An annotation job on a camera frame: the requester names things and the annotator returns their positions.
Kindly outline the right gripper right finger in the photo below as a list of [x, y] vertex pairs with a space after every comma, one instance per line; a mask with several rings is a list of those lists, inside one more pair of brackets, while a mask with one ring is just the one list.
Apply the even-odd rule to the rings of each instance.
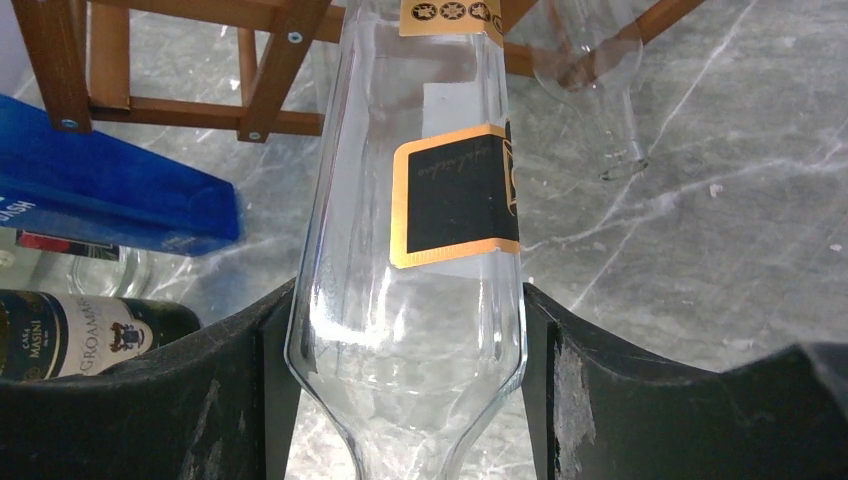
[[796, 343], [711, 372], [524, 288], [522, 395], [539, 479], [843, 479], [847, 347]]

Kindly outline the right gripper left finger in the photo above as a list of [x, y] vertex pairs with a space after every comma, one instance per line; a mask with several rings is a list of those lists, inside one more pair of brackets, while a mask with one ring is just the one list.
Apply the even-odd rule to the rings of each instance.
[[293, 284], [96, 376], [1, 384], [5, 479], [281, 479]]

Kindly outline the clear square liquor bottle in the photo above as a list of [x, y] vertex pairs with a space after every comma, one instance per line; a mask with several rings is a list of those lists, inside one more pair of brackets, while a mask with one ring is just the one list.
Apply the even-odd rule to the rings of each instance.
[[527, 361], [502, 7], [350, 1], [285, 360], [359, 479], [454, 479]]

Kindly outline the tall clear glass bottle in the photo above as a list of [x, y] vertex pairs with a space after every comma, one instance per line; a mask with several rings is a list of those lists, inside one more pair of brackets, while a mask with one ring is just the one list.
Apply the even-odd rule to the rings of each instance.
[[630, 3], [538, 1], [525, 19], [534, 76], [577, 112], [600, 178], [624, 180], [645, 170], [630, 90], [643, 41]]

